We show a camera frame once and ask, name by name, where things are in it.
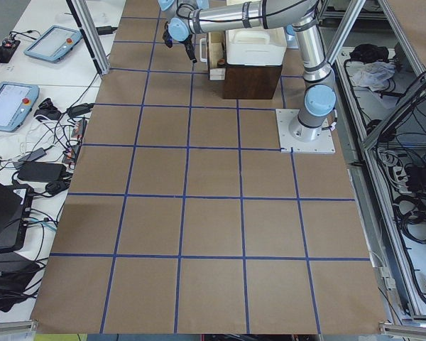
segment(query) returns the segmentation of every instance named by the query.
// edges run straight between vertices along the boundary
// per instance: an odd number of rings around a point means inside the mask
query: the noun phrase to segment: floor
[[[386,317],[336,134],[334,155],[279,151],[274,109],[302,104],[298,52],[272,100],[222,99],[204,65],[161,43],[159,15],[156,1],[124,9],[33,311],[40,331],[377,332]]]
[[[0,0],[0,45],[3,38],[5,38],[9,34],[9,31],[17,24],[21,14],[29,3],[30,0]]]

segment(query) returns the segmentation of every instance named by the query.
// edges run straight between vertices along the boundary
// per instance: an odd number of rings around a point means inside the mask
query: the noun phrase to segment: metal base plate
[[[276,109],[281,152],[333,154],[335,150],[330,130],[322,130],[317,140],[308,143],[301,142],[290,134],[289,123],[298,115],[298,112],[298,109]],[[327,127],[328,125],[328,121],[325,119],[322,126]]]

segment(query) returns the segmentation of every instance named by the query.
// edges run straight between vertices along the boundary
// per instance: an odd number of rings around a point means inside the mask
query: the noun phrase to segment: black laptop
[[[0,183],[0,253],[22,248],[26,235],[22,218],[30,214],[32,192],[28,185],[4,186]]]

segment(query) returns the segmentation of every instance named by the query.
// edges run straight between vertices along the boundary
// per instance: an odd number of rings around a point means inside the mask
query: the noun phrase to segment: plastic bag
[[[371,91],[388,88],[388,80],[394,76],[396,66],[385,62],[374,62],[363,65],[351,82],[355,87],[368,87]]]

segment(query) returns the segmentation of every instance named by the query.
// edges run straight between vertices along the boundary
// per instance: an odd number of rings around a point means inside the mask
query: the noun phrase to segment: blue joint cap
[[[167,11],[175,0],[158,0],[159,7],[161,7],[161,11]]]
[[[179,18],[172,18],[169,23],[169,33],[177,41],[184,41],[189,36],[190,31],[186,24]]]
[[[209,9],[210,8],[208,0],[197,0],[197,5],[199,6],[199,9]]]
[[[285,27],[285,32],[289,35],[289,36],[294,36],[295,35],[295,31],[293,30],[292,25],[287,25]]]
[[[305,96],[306,109],[316,117],[327,116],[334,108],[336,95],[331,87],[315,85],[308,89]]]

